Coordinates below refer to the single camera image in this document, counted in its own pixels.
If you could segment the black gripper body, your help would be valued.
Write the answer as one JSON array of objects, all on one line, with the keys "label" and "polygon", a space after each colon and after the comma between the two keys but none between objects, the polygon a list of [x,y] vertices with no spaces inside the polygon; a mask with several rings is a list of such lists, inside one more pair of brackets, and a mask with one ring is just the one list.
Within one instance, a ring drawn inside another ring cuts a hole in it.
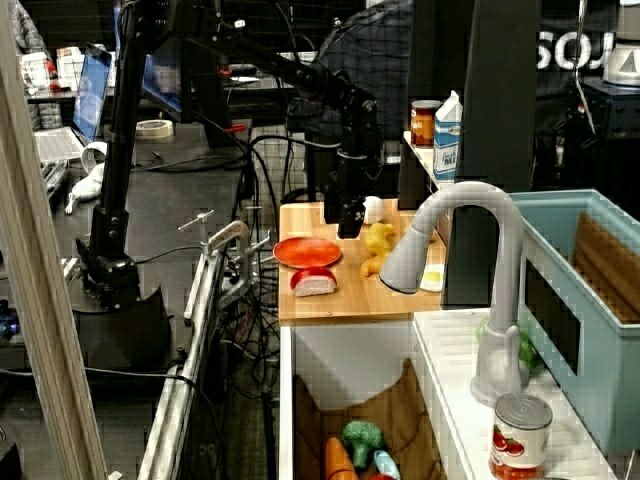
[{"label": "black gripper body", "polygon": [[353,155],[343,149],[336,152],[329,180],[325,187],[325,200],[334,203],[364,199],[371,183],[381,174],[378,155]]}]

